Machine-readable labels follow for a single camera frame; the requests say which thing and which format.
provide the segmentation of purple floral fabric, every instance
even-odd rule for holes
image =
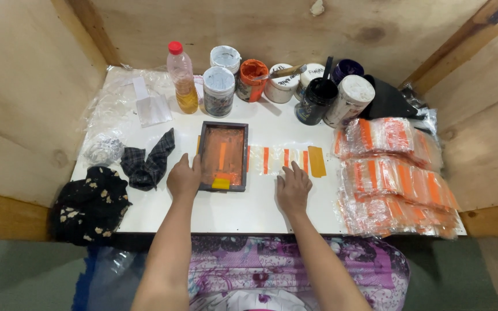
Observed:
[[[402,309],[410,270],[400,251],[374,238],[325,240],[374,310]],[[283,289],[316,305],[308,301],[310,283],[294,236],[193,236],[191,244],[192,302],[210,293],[262,288]],[[259,296],[261,302],[266,299],[266,294]]]

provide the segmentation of yellow liquid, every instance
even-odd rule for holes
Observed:
[[[180,80],[176,83],[176,101],[180,109],[192,114],[199,108],[199,99],[193,80]]]

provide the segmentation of purple paint jar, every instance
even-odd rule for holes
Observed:
[[[363,76],[364,68],[352,59],[342,59],[331,74],[331,81],[336,85],[348,75]]]

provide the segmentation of stack of plastic bags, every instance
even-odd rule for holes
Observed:
[[[341,218],[351,235],[455,238],[459,206],[439,175],[435,140],[404,118],[353,120],[337,133]]]

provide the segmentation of plastic bottle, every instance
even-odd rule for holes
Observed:
[[[168,73],[176,87],[178,106],[185,113],[194,113],[199,108],[199,99],[193,81],[191,59],[188,54],[184,53],[184,48],[178,41],[170,42],[168,51]]]

